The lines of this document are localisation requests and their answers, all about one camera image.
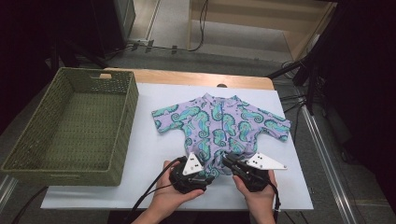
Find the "shirt sleeve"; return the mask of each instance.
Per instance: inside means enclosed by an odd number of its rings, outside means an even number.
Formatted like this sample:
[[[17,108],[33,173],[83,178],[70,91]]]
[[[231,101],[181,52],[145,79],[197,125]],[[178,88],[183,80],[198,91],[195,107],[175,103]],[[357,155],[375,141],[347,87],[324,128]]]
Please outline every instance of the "shirt sleeve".
[[[181,129],[186,120],[197,115],[200,111],[199,106],[192,106],[193,101],[178,105],[170,105],[165,108],[151,112],[154,118],[155,127],[158,132],[164,133],[169,130]]]
[[[253,119],[260,129],[260,133],[267,133],[282,142],[288,140],[291,122],[267,110],[260,109],[254,105],[245,106],[243,119]]]

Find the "metal frame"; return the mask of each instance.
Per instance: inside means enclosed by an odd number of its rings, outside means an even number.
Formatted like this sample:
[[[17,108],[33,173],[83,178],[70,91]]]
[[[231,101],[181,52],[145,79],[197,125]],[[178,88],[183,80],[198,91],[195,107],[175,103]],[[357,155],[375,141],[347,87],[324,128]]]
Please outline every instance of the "metal frame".
[[[0,184],[0,214],[3,212],[4,207],[6,207],[9,196],[15,189],[18,180],[10,175],[6,175]]]
[[[340,210],[341,217],[344,220],[344,223],[358,224],[359,221],[356,219],[339,175],[332,164],[332,158],[329,154],[329,149],[327,149],[326,143],[320,134],[315,117],[311,116],[308,108],[305,105],[303,106],[302,110],[309,132],[311,132],[312,139],[318,151],[318,156],[323,165],[323,169],[328,179],[330,188],[332,189],[335,202],[337,203],[338,209]]]

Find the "wooden table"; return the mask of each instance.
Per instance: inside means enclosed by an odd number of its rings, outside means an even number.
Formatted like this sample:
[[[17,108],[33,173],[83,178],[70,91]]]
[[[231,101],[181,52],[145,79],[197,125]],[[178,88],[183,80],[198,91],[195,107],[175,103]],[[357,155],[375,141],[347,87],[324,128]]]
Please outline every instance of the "wooden table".
[[[148,69],[108,68],[109,70],[132,71],[136,82],[173,85],[217,87],[224,84],[228,88],[270,90],[273,82],[267,77],[242,77],[208,73],[174,72]]]

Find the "shirt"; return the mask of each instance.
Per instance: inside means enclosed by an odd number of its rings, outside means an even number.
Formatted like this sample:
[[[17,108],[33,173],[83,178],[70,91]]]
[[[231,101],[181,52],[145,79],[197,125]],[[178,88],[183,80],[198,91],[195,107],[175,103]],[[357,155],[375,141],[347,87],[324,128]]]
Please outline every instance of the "shirt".
[[[236,95],[214,97],[206,93],[191,101],[153,111],[160,133],[182,130],[184,148],[204,163],[200,175],[230,175],[222,164],[224,153],[248,159],[257,152],[257,135],[267,133],[284,142],[288,139],[290,121],[250,105]]]

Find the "wicker basket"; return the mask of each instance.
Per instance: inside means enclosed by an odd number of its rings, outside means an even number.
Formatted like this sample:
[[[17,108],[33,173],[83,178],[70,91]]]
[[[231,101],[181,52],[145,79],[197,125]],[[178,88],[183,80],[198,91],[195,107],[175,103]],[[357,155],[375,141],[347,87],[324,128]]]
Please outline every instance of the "wicker basket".
[[[131,72],[61,68],[2,172],[46,186],[119,185],[137,98]]]

